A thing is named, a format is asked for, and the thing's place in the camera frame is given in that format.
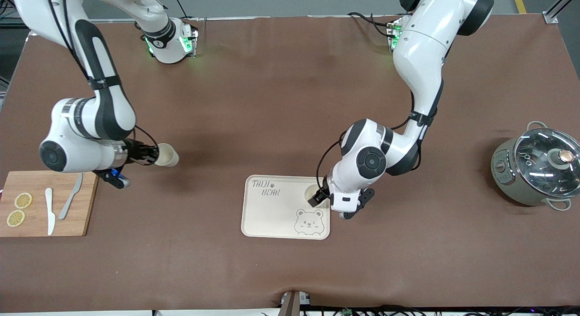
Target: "rice cooker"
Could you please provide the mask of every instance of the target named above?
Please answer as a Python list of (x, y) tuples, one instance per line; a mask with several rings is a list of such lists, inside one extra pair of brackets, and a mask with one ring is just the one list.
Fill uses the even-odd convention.
[(491, 173), (516, 202), (566, 211), (570, 198), (580, 194), (579, 157), (580, 145), (574, 138), (532, 121), (524, 134), (495, 150)]

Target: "knife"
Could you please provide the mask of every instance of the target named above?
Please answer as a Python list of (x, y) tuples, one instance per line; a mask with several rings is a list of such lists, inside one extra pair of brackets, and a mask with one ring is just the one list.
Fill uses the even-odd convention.
[(64, 203), (64, 207), (60, 211), (60, 214), (58, 215), (58, 219), (64, 219), (67, 216), (68, 208), (71, 207), (71, 203), (73, 202), (74, 195), (77, 194), (77, 192), (79, 190), (81, 190), (81, 184), (82, 184), (82, 173), (79, 173), (78, 178), (77, 178), (77, 183), (74, 184), (74, 187), (72, 188), (71, 195), (68, 197), (67, 202)]
[(48, 212), (48, 235), (52, 235), (54, 222), (56, 221), (56, 215), (52, 213), (52, 188), (46, 188), (44, 194), (46, 197), (46, 211)]

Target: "wooden cutting board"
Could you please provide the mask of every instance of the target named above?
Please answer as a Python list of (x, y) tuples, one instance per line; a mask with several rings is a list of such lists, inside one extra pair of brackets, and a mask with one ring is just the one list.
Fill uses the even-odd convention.
[[(46, 212), (46, 188), (53, 190), (52, 212), (56, 223), (52, 236), (83, 236), (87, 233), (93, 198), (98, 177), (93, 172), (83, 173), (80, 191), (72, 199), (71, 207), (64, 220), (58, 215), (77, 182), (78, 173), (58, 173), (54, 171), (12, 171), (8, 173), (2, 199), (0, 200), (0, 237), (6, 236), (48, 236), (48, 213)], [(14, 200), (23, 193), (32, 195), (33, 201), (22, 211), (24, 221), (17, 227), (9, 227), (6, 219), (16, 210)]]

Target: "yellow floor line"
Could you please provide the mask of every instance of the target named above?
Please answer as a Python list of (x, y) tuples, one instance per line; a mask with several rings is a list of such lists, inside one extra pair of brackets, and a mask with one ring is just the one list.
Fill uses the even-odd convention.
[(524, 1), (523, 0), (515, 0), (515, 2), (516, 2), (517, 11), (520, 14), (527, 14), (526, 7), (524, 6)]

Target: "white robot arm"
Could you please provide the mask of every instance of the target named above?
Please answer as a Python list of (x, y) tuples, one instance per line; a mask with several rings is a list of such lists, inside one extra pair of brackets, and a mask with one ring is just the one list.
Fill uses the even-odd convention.
[(443, 90), (441, 67), (457, 34), (470, 35), (489, 18), (493, 0), (400, 0), (408, 11), (393, 51), (394, 66), (414, 97), (414, 109), (402, 135), (369, 119), (355, 122), (340, 140), (342, 160), (309, 200), (317, 206), (330, 198), (332, 210), (350, 219), (374, 192), (365, 188), (384, 173), (411, 171), (421, 142), (437, 113)]
[(197, 28), (178, 18), (169, 18), (158, 0), (101, 0), (133, 17), (145, 35), (153, 56), (163, 63), (195, 56)]
[(133, 107), (99, 29), (88, 21), (80, 0), (14, 0), (35, 33), (70, 49), (95, 91), (94, 97), (63, 99), (54, 105), (51, 126), (39, 154), (50, 169), (93, 171), (117, 188), (126, 188), (123, 165), (153, 164), (154, 146), (127, 139), (136, 126)]

